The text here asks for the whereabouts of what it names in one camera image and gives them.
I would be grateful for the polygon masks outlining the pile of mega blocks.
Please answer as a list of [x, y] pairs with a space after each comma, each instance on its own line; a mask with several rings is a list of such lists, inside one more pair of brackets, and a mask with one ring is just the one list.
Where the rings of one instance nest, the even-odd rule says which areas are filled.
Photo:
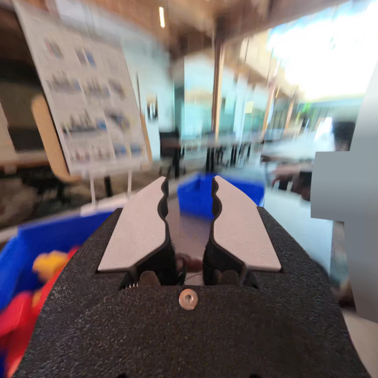
[[37, 284], [16, 294], [0, 316], [1, 377], [12, 377], [30, 343], [42, 307], [60, 273], [79, 249], [39, 254], [32, 265]]

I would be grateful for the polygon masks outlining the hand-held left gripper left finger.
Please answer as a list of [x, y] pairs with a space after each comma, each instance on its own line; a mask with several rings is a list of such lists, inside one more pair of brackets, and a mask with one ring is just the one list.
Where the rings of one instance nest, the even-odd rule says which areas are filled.
[[168, 180], [159, 177], [127, 201], [98, 272], [137, 272], [142, 263], [168, 245], [168, 195]]

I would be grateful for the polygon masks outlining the white metal poster stand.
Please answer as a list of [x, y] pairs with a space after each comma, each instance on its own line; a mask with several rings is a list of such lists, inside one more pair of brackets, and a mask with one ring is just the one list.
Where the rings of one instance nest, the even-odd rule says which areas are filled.
[[[83, 171], [82, 178], [89, 179], [91, 202], [83, 205], [80, 209], [80, 215], [90, 215], [95, 213], [106, 212], [115, 210], [117, 208], [123, 208], [132, 198], [132, 175], [133, 171], [127, 171], [127, 191], [121, 194], [115, 195], [112, 184], [111, 174], [100, 172], [94, 173], [92, 171]], [[104, 181], [106, 197], [98, 200], [96, 198], [95, 179], [102, 177]]]

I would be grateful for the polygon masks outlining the instruction poster on stand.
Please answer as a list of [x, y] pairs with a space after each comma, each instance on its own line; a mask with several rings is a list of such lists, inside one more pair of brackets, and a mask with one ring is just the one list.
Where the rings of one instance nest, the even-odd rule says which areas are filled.
[[41, 93], [35, 95], [31, 101], [31, 111], [37, 125], [45, 153], [54, 175], [65, 183], [74, 183], [80, 180], [93, 180], [95, 178], [105, 178], [107, 176], [125, 174], [127, 171], [137, 172], [151, 168], [153, 163], [152, 151], [144, 115], [140, 113], [141, 129], [145, 141], [146, 159], [142, 162], [134, 162], [131, 165], [121, 165], [111, 163], [102, 165], [99, 168], [84, 168], [79, 173], [70, 173], [66, 163], [66, 156], [60, 145], [59, 137], [56, 133], [54, 122], [51, 118], [50, 109], [45, 96]]

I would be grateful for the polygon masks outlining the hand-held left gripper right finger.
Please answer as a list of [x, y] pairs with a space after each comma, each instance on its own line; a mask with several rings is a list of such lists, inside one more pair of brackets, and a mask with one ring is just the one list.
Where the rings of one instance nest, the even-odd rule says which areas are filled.
[[235, 258], [244, 270], [281, 271], [258, 206], [220, 176], [213, 178], [213, 187], [213, 204], [220, 201], [220, 214], [214, 215], [213, 222], [215, 245]]

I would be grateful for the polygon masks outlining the blue plastic bin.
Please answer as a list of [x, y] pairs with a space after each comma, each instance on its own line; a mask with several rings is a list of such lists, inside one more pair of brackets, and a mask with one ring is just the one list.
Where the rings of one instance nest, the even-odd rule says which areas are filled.
[[75, 215], [20, 227], [1, 251], [0, 310], [4, 310], [16, 294], [37, 284], [31, 269], [39, 254], [54, 250], [67, 253], [74, 246], [81, 247], [111, 213]]
[[[212, 179], [216, 174], [197, 174], [194, 178], [180, 184], [177, 196], [180, 212], [201, 219], [212, 220]], [[263, 204], [265, 186], [262, 182], [245, 180], [229, 175], [220, 175], [227, 182], [245, 193], [258, 206]]]

